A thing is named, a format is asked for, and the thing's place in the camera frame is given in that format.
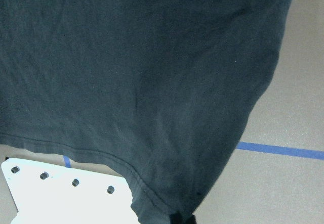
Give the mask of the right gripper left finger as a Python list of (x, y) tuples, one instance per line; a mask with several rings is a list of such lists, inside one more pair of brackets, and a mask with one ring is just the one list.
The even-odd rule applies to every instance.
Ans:
[(183, 224), (182, 215), (179, 212), (170, 215), (170, 224)]

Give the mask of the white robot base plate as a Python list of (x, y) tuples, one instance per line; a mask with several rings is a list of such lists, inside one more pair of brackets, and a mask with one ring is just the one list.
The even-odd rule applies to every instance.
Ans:
[(138, 223), (123, 177), (19, 158), (1, 169), (17, 208), (12, 223)]

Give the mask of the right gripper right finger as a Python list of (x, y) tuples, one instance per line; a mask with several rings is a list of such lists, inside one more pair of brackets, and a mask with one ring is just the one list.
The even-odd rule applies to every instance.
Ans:
[(189, 217), (187, 220), (184, 221), (184, 224), (196, 224), (196, 218), (194, 215)]

